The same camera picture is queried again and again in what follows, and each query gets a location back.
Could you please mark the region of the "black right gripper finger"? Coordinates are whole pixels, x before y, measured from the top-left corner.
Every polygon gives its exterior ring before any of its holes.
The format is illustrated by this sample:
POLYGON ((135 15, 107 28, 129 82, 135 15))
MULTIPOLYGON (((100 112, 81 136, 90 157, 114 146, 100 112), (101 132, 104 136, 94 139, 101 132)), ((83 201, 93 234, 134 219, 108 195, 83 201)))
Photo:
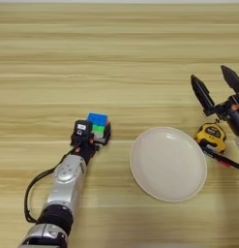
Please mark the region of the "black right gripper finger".
POLYGON ((234 90, 236 94, 239 94, 239 77, 238 75, 225 65, 221 66, 224 80, 230 88, 234 90))
POLYGON ((195 75, 191 75, 191 84, 200 104, 203 107, 203 112, 206 116, 212 115, 216 113, 215 103, 209 95, 209 90, 205 86, 205 84, 195 75))

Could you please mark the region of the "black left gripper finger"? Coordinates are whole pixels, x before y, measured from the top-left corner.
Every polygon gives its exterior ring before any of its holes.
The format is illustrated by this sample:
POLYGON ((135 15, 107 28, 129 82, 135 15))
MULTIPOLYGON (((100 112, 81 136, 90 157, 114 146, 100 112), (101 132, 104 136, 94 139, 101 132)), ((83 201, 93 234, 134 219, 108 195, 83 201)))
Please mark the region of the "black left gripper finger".
POLYGON ((99 138, 97 135, 94 136, 94 142, 101 144, 101 145, 107 145, 109 139, 111 136, 111 125, 110 123, 107 123, 104 129, 104 134, 101 138, 99 138))

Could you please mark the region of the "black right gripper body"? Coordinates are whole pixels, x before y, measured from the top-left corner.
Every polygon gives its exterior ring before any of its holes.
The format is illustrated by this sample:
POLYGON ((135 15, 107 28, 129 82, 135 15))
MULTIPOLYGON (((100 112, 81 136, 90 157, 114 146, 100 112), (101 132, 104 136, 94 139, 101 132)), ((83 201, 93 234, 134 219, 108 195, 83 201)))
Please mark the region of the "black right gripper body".
POLYGON ((239 136, 239 95, 230 96, 225 102, 206 108, 206 116, 216 114, 225 121, 235 136, 239 136))

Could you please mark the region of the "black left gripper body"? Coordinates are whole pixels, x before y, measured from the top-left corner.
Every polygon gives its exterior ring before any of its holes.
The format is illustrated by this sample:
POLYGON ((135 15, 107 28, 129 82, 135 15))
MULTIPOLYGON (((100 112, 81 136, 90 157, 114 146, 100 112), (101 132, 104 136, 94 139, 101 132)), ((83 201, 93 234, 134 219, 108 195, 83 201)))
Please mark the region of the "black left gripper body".
POLYGON ((80 156, 86 164, 93 158, 100 147, 92 139, 78 139, 71 142, 72 153, 80 156))

